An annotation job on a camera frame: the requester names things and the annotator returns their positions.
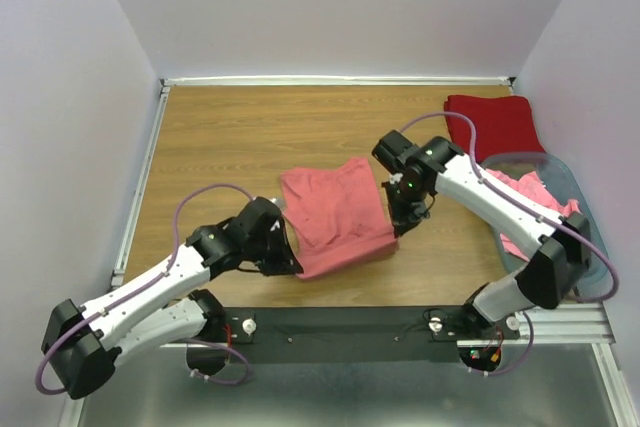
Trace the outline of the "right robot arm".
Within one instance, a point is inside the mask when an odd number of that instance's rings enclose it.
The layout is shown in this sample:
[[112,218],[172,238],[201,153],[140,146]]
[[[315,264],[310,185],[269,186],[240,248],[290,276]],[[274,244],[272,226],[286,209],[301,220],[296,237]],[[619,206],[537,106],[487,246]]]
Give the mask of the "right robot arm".
[[590,225],[583,214],[563,216],[532,201],[485,173],[448,139],[436,136],[418,146],[392,130],[372,155],[390,175],[382,186],[395,236],[429,217],[426,198],[444,195],[504,234],[528,260],[434,318],[442,330],[480,339],[517,311],[553,310],[588,270]]

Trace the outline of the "salmon pink t-shirt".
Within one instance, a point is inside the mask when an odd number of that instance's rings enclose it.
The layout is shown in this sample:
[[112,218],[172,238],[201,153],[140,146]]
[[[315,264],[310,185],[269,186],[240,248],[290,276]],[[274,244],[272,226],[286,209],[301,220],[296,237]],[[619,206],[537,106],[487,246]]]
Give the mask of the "salmon pink t-shirt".
[[297,167],[280,176],[285,218],[298,241],[298,277],[310,280],[392,254],[398,247],[368,160],[333,170]]

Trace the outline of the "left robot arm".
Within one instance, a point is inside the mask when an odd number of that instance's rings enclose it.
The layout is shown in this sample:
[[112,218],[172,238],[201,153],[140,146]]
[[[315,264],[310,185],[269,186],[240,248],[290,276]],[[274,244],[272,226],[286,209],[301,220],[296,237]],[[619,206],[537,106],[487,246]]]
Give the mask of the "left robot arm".
[[133,356],[187,339],[228,343],[232,320],[204,284],[253,264],[264,276],[303,269],[286,234],[278,203],[249,201],[235,217],[196,228],[167,259],[120,288],[82,305],[66,299],[49,316],[41,350],[61,385],[36,388],[45,395],[84,398],[101,388]]

